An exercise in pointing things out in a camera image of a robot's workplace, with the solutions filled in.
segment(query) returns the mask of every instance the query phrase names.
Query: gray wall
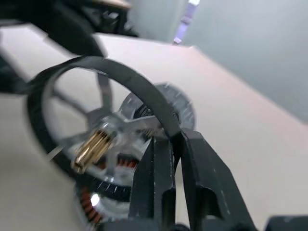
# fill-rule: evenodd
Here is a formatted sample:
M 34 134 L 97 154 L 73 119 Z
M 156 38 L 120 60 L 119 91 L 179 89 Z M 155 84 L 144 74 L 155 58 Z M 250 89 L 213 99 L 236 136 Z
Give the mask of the gray wall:
M 308 122 L 307 0 L 201 0 L 183 44 Z
M 128 20 L 141 38 L 172 42 L 188 0 L 129 0 Z

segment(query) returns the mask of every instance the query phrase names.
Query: beige table surface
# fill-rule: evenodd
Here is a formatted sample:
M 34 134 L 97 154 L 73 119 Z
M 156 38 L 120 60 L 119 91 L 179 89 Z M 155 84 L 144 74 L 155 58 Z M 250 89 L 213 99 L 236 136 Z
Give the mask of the beige table surface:
M 27 75 L 70 56 L 32 27 L 2 29 L 2 46 Z M 191 98 L 197 130 L 232 170 L 258 228 L 273 214 L 308 213 L 308 129 L 195 48 L 97 35 L 109 58 L 152 82 L 168 81 Z M 84 71 L 64 83 L 93 107 L 94 79 Z M 115 107 L 127 91 L 113 84 Z M 27 127 L 23 97 L 0 98 L 0 229 L 82 230 L 72 203 L 73 183 L 46 163 Z M 64 113 L 68 126 L 74 120 Z M 181 179 L 177 220 L 187 223 Z

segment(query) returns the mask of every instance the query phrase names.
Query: black plastic ring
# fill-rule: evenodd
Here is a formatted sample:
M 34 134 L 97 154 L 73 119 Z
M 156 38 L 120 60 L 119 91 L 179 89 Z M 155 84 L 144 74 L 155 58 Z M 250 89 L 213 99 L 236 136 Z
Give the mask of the black plastic ring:
M 58 144 L 48 132 L 42 110 L 42 97 L 48 81 L 53 77 L 59 77 L 64 72 L 73 68 L 93 70 L 107 76 L 134 93 L 143 103 L 152 110 L 157 117 L 166 135 L 175 147 L 181 138 L 179 122 L 174 116 L 172 108 L 162 93 L 146 78 L 136 71 L 118 62 L 103 59 L 102 57 L 87 56 L 71 59 L 62 64 L 50 67 L 40 72 L 32 81 L 30 93 L 27 97 L 27 111 L 31 127 L 42 147 L 47 153 L 54 150 Z M 111 185 L 87 173 L 76 173 L 70 167 L 70 159 L 61 151 L 53 161 L 79 184 L 87 186 L 90 190 L 101 193 L 111 199 L 128 202 L 130 198 L 129 186 Z

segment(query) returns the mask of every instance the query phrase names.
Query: copper coil winding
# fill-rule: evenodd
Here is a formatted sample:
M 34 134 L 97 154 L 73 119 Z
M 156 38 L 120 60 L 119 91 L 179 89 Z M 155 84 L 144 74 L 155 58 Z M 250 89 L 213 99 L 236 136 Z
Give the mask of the copper coil winding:
M 138 162 L 136 160 L 124 160 L 122 158 L 118 158 L 117 165 L 123 166 L 123 167 L 129 167 L 129 168 L 136 168 L 138 165 Z M 100 163 L 98 167 L 100 169 L 105 169 L 106 162 L 104 161 Z M 95 208 L 92 206 L 91 194 L 86 187 L 83 187 L 80 191 L 80 203 L 88 218 L 88 221 L 90 221 L 94 225 L 100 224 L 103 219 L 103 215 L 99 214 L 95 210 Z

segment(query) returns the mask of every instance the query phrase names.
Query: white wall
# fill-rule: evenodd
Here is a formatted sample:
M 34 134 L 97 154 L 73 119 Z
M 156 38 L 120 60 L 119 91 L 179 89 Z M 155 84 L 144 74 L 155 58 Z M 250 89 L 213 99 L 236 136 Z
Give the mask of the white wall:
M 307 9 L 307 0 L 201 0 L 183 44 L 308 122 Z
M 141 38 L 172 42 L 188 0 L 130 0 L 128 19 Z

